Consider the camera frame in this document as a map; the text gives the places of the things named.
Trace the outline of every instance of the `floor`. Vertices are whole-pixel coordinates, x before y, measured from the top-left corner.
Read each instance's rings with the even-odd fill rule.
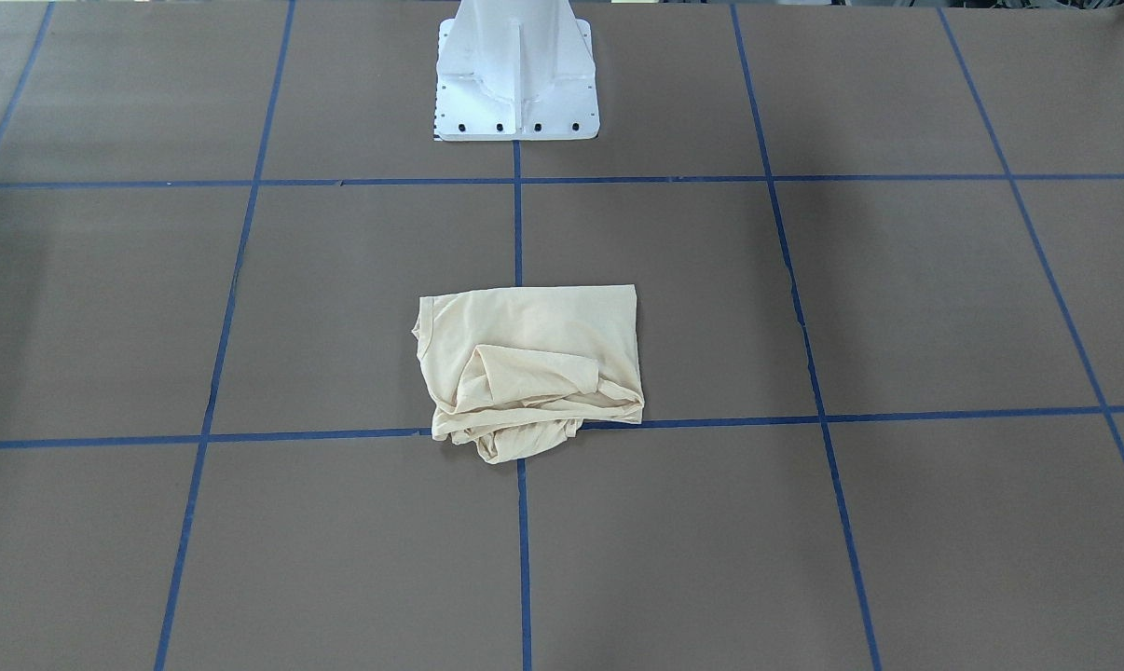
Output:
[[[0,669],[1124,670],[1120,11],[0,3]],[[634,283],[646,423],[427,436],[423,294]]]

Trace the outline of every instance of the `cream t-shirt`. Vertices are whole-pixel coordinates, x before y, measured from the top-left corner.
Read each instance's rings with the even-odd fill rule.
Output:
[[[473,442],[488,463],[550,450],[587,419],[641,423],[632,284],[426,297],[413,334],[435,441]]]

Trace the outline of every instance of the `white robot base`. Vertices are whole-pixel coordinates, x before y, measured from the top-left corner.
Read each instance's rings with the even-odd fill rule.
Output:
[[[591,139],[591,26],[566,0],[463,0],[438,30],[434,138]]]

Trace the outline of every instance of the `table surface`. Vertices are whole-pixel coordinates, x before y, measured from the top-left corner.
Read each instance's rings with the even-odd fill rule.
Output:
[[[1124,669],[1124,11],[0,3],[0,669]],[[423,294],[633,283],[646,423],[434,443]]]

